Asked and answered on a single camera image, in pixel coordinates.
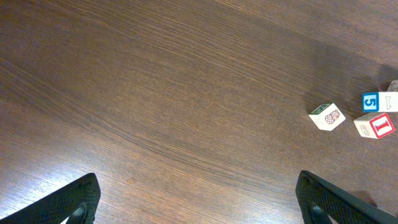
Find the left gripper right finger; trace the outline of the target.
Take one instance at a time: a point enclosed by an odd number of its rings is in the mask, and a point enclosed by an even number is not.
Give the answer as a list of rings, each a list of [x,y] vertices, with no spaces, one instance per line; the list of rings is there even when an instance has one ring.
[[[303,170],[295,188],[305,224],[397,223],[397,217],[349,194],[319,176]]]

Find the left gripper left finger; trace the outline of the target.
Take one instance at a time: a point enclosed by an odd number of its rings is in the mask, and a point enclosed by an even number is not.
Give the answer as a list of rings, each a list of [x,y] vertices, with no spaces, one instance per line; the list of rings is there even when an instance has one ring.
[[[100,197],[98,179],[89,173],[1,219],[1,223],[92,224]]]

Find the red letter I block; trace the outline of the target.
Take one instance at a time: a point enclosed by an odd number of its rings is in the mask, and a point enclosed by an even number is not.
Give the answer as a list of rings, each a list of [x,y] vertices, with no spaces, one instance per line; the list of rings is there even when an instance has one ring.
[[[354,120],[361,137],[380,139],[396,129],[387,113],[367,113]]]

